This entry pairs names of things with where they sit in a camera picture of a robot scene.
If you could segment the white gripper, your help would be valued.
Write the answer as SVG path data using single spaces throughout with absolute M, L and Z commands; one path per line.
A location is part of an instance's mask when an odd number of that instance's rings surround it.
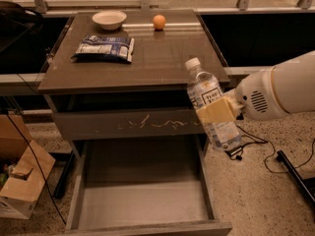
M 275 68 L 263 69 L 243 79 L 236 87 L 237 100 L 243 105 L 242 113 L 252 120 L 267 121 L 284 118 L 288 113 L 280 104 L 273 85 Z M 226 97 L 196 110 L 202 123 L 233 122 L 236 115 Z

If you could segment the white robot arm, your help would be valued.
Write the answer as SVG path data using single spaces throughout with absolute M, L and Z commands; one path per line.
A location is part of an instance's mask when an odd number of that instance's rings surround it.
M 244 78 L 220 99 L 196 111 L 203 123 L 258 121 L 315 110 L 315 52 L 311 51 Z

